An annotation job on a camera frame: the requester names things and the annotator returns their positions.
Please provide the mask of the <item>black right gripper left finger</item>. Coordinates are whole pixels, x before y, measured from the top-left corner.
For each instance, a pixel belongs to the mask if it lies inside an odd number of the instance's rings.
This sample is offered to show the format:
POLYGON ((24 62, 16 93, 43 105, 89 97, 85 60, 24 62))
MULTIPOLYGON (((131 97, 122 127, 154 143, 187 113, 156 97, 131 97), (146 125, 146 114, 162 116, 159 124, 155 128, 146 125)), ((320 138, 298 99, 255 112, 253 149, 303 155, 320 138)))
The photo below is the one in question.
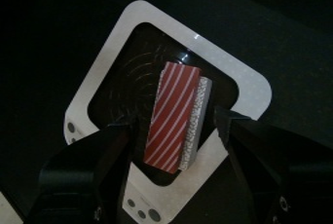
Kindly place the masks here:
POLYGON ((135 125, 112 124, 55 155, 40 171, 24 224, 118 224, 134 141, 135 125))

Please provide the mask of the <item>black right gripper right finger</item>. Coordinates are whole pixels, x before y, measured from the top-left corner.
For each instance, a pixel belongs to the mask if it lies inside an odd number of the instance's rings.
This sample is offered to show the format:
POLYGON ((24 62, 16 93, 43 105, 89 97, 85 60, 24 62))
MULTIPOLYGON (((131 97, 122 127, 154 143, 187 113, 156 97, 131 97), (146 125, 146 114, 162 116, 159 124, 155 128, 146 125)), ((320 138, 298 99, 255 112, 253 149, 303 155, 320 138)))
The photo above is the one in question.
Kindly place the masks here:
POLYGON ((333 148, 219 106, 214 124, 251 224, 333 224, 333 148))

